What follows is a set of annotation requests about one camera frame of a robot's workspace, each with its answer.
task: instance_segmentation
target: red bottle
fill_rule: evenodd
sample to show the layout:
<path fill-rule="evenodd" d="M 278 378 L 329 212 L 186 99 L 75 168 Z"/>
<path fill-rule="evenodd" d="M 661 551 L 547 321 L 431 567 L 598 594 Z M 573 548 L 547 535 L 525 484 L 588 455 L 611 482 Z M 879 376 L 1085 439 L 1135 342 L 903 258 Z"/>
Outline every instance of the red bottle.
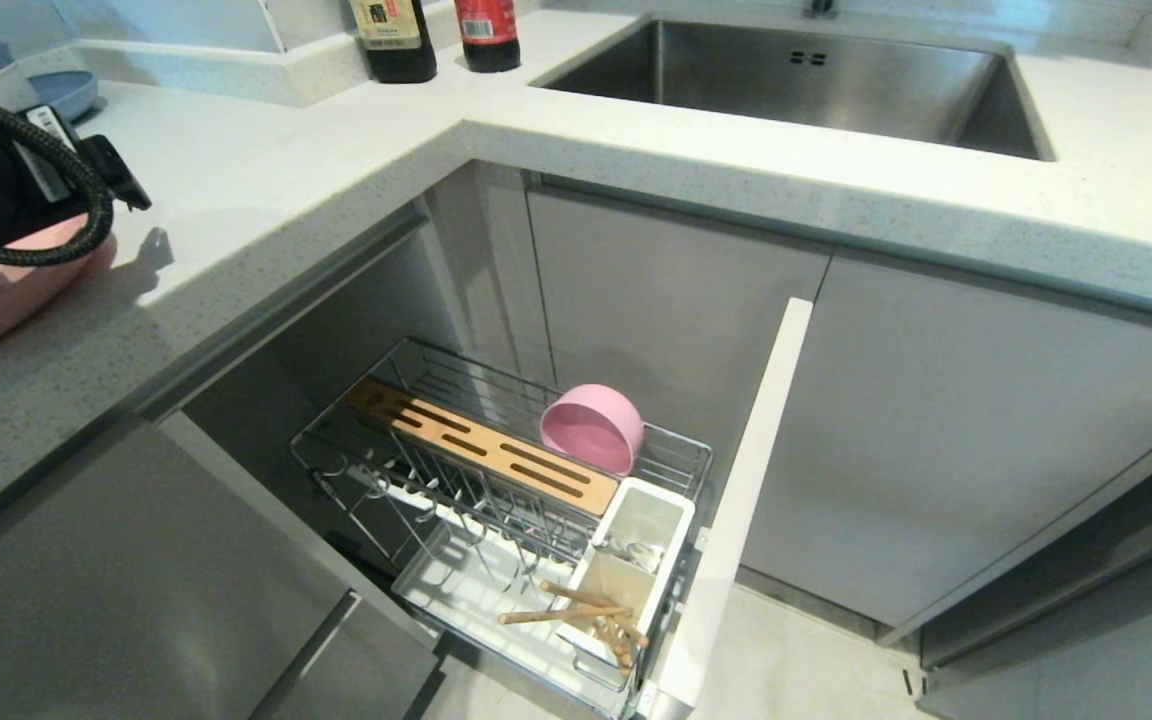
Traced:
<path fill-rule="evenodd" d="M 520 63 L 513 0 L 456 0 L 465 61 L 475 73 L 502 73 Z"/>

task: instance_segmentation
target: wire dish rack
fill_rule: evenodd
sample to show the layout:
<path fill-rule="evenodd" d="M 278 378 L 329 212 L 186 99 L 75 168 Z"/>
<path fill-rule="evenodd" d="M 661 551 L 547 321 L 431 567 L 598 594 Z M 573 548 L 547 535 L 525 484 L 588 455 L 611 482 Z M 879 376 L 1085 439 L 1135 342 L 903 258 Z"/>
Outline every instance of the wire dish rack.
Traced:
<path fill-rule="evenodd" d="M 354 382 L 379 381 L 543 447 L 540 416 L 556 389 L 415 338 L 392 347 Z M 649 651 L 621 682 L 591 673 L 556 624 L 499 626 L 499 612 L 545 611 L 556 598 L 541 579 L 564 584 L 599 518 L 465 462 L 407 433 L 381 429 L 342 393 L 291 439 L 308 477 L 371 544 L 370 556 L 397 575 L 391 592 L 483 650 L 499 652 L 605 717 L 621 717 L 659 652 L 672 607 L 684 592 L 680 561 Z M 695 501 L 713 452 L 645 424 L 631 475 Z"/>

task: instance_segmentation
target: bottle label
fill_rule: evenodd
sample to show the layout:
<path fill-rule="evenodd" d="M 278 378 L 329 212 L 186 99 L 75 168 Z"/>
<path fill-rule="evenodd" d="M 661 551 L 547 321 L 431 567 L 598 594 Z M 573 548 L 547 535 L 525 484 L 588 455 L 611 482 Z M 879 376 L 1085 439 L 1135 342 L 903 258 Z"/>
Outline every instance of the bottle label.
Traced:
<path fill-rule="evenodd" d="M 418 50 L 415 0 L 349 0 L 365 50 Z"/>
<path fill-rule="evenodd" d="M 456 0 L 461 40 L 470 45 L 498 45 L 517 40 L 513 0 Z"/>

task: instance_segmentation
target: cabinet door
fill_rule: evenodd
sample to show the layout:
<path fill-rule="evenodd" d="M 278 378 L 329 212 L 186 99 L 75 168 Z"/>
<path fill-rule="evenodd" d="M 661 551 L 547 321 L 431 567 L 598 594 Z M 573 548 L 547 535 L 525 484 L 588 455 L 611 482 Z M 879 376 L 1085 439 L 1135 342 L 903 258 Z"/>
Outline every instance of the cabinet door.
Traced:
<path fill-rule="evenodd" d="M 607 384 L 645 419 L 714 448 L 726 477 L 790 297 L 819 247 L 622 202 L 529 196 L 559 388 Z"/>
<path fill-rule="evenodd" d="M 836 258 L 744 561 L 908 624 L 1151 450 L 1152 327 Z"/>
<path fill-rule="evenodd" d="M 129 420 L 0 520 L 0 717 L 248 717 L 347 586 Z"/>

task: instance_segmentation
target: stainless steel rack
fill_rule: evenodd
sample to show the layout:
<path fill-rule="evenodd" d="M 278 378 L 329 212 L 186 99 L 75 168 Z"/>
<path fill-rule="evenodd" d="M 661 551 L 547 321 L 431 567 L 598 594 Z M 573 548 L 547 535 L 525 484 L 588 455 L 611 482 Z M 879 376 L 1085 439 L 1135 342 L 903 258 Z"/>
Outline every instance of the stainless steel rack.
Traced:
<path fill-rule="evenodd" d="M 399 341 L 358 382 L 364 379 L 387 382 L 536 446 L 541 445 L 541 414 L 561 396 L 543 384 L 415 338 Z M 444 553 L 449 537 L 460 538 L 473 551 L 485 577 L 498 582 L 500 592 L 515 593 L 526 600 L 525 605 L 552 602 L 553 598 L 536 591 L 535 577 L 553 579 L 554 573 L 563 569 L 570 574 L 599 518 L 410 435 L 377 429 L 344 402 L 347 395 L 348 391 L 343 392 L 291 439 L 291 455 L 317 488 L 346 511 L 379 552 L 381 562 L 404 577 L 420 574 Z M 707 445 L 646 424 L 631 475 L 695 501 L 704 488 L 712 455 Z M 379 523 L 378 506 L 388 510 Z M 391 531 L 374 532 L 374 524 Z M 492 543 L 482 544 L 485 539 Z M 500 548 L 509 546 L 516 556 L 511 571 L 499 560 Z M 682 568 L 680 562 L 675 579 Z M 447 584 L 454 573 L 447 570 L 447 577 L 434 584 Z M 399 578 L 396 588 L 403 583 Z M 659 628 L 668 612 L 658 615 L 662 619 Z M 639 682 L 643 666 L 641 659 L 635 675 L 613 691 L 623 692 L 627 684 Z M 589 676 L 579 666 L 576 669 Z"/>

